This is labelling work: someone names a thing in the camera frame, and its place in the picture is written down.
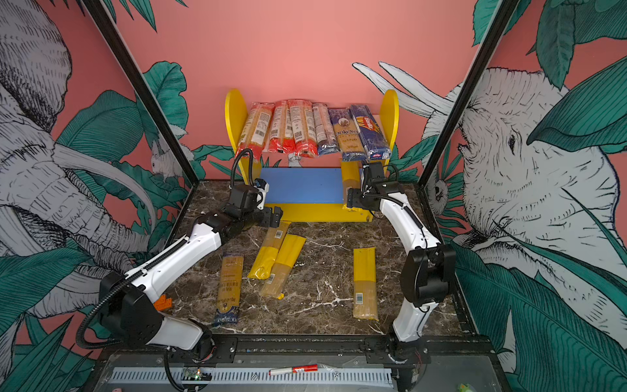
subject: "dark marble tabletop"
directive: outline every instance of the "dark marble tabletop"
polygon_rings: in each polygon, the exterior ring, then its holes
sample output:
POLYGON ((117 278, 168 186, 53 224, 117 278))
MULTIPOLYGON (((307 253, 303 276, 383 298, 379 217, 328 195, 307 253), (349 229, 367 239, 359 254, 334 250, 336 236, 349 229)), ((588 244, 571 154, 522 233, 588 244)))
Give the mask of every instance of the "dark marble tabletop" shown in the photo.
MULTIPOLYGON (((412 207, 421 217, 411 186, 405 186, 412 207)), ((177 235, 189 230, 193 219, 228 198, 227 181, 200 183, 177 235)), ((205 324, 216 313, 221 255, 244 256, 240 318, 237 324, 216 327, 220 333, 240 334, 385 334, 398 315, 403 295, 399 276, 405 261, 401 240, 388 220, 370 223, 292 223, 289 233, 307 241, 283 288, 282 300, 260 297, 263 281, 246 276, 255 261, 266 229, 253 227, 206 256, 177 279, 166 294, 173 298, 168 312, 205 324), (352 316, 353 249, 376 247, 379 321, 352 316)), ((450 297, 435 309, 423 331, 426 335, 461 335, 450 297)))

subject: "spaghetti package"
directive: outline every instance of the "spaghetti package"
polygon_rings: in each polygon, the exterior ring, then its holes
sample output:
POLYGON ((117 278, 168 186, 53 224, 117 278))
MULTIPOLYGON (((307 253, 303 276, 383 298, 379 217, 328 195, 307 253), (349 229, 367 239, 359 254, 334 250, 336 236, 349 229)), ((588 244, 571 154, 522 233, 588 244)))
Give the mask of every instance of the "spaghetti package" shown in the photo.
POLYGON ((339 152, 329 109, 324 103, 313 104, 313 123, 315 125, 315 137, 318 142, 318 155, 332 154, 339 152))
POLYGON ((240 312, 241 271, 244 256, 225 253, 220 269, 218 286, 218 306, 214 325, 235 324, 240 312))
POLYGON ((248 273, 248 278, 267 279, 270 276, 270 270, 277 259, 278 250, 281 249, 289 226, 290 222, 281 221, 278 228, 268 228, 266 237, 263 239, 257 258, 253 263, 253 268, 248 273))
POLYGON ((372 161, 389 159, 392 151, 368 106, 351 105, 350 113, 359 127, 359 137, 368 159, 372 161))
POLYGON ((261 292, 259 293, 262 297, 283 299, 284 295, 281 291, 304 244, 305 237, 293 234, 285 236, 285 241, 277 255, 277 262, 272 266, 272 273, 263 282, 261 292))
POLYGON ((296 142, 296 155, 309 158, 317 157, 318 148, 312 103, 302 99, 290 99, 288 105, 290 106, 294 141, 296 142))
POLYGON ((250 148, 257 161, 261 158, 273 109, 274 103, 253 102, 244 129, 241 131, 237 154, 245 148, 250 148))
POLYGON ((378 320, 374 247, 353 249, 353 317, 378 320))
POLYGON ((329 109, 329 117, 337 143, 342 151, 342 160, 363 161, 366 159, 359 131, 348 109, 329 109))
POLYGON ((294 133, 292 132, 292 118, 287 101, 275 102, 267 151, 283 152, 285 154, 291 154, 296 151, 294 133))

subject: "blue pasta package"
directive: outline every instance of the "blue pasta package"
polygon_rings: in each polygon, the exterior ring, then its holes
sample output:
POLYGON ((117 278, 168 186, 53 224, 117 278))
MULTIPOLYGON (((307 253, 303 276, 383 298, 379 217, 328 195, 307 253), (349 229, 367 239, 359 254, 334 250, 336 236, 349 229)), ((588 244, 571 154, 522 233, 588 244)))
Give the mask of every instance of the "blue pasta package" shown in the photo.
POLYGON ((392 151, 386 137, 367 105, 351 105, 350 113, 359 129, 359 137, 370 161, 389 159, 392 151))

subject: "black metal frame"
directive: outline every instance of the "black metal frame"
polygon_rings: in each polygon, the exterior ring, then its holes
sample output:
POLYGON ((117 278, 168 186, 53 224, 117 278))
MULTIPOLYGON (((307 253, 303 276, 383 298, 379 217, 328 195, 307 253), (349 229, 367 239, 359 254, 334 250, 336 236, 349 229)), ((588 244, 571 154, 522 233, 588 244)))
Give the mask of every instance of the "black metal frame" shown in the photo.
POLYGON ((451 109, 451 113, 446 119, 442 133, 438 137, 438 141, 433 148, 431 157, 429 158, 422 175, 420 175, 420 180, 418 180, 418 186, 420 188, 426 187, 427 181, 437 167, 438 161, 442 156, 442 153, 444 153, 444 149, 446 149, 448 141, 451 139, 455 129, 457 129, 457 124, 459 124, 461 116, 468 106, 468 101, 472 98, 475 88, 481 80, 483 71, 485 71, 488 66, 501 36, 512 18, 516 5, 518 5, 518 1, 519 0, 502 0, 501 5, 498 7, 494 19, 481 43, 481 47, 477 52, 475 61, 468 71, 468 76, 466 77, 464 84, 461 86, 460 94, 457 96, 457 99, 453 104, 453 108, 451 109))
POLYGON ((122 67, 127 78, 129 78, 137 96, 146 107, 146 111, 148 111, 148 114, 152 117, 157 129, 159 129, 159 132, 163 135, 163 138, 166 140, 167 145, 170 147, 170 150, 176 157, 176 160, 183 168, 183 172, 187 176, 188 180, 193 186, 198 185, 199 181, 194 169, 190 165, 187 158, 185 158, 185 155, 179 146, 178 140, 176 140, 176 137, 170 129, 166 116, 161 111, 157 100, 144 80, 142 72, 139 70, 133 56, 131 56, 129 52, 129 49, 126 47, 124 41, 118 34, 117 28, 109 18, 109 14, 105 10, 105 7, 102 5, 100 0, 83 0, 83 2, 85 3, 87 11, 91 15, 93 22, 96 26, 98 26, 98 30, 100 30, 100 33, 105 38, 105 41, 109 45, 109 48, 113 52, 113 55, 122 67))

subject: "blue board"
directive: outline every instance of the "blue board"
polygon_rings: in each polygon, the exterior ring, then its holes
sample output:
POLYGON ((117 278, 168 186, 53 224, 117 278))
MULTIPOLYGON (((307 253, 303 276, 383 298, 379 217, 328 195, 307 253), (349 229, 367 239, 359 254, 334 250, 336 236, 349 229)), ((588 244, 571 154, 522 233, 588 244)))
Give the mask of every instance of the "blue board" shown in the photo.
POLYGON ((268 204, 342 204, 344 187, 339 168, 264 167, 270 184, 268 204))

